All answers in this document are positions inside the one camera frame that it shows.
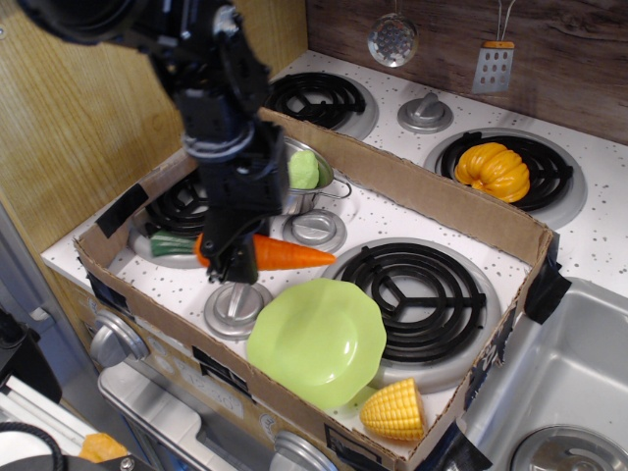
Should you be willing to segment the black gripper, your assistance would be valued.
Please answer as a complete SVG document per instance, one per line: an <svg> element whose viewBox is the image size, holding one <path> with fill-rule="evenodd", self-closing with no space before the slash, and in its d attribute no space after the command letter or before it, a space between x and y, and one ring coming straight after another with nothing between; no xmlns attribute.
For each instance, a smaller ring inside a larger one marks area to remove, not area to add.
<svg viewBox="0 0 628 471"><path fill-rule="evenodd" d="M254 285L253 234L283 212L288 195L284 130L257 120L243 148L223 158L200 159L198 171L208 203L201 242L208 280Z"/></svg>

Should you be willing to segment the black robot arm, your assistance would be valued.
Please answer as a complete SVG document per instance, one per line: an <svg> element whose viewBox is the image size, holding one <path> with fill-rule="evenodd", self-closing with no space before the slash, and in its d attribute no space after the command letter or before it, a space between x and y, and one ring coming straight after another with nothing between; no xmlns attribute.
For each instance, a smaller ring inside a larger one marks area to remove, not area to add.
<svg viewBox="0 0 628 471"><path fill-rule="evenodd" d="M281 127L260 119L269 69L229 1L22 1L41 29L74 44L144 54L183 122L183 150L208 196L201 253L210 279L253 285L254 236L281 214L288 163Z"/></svg>

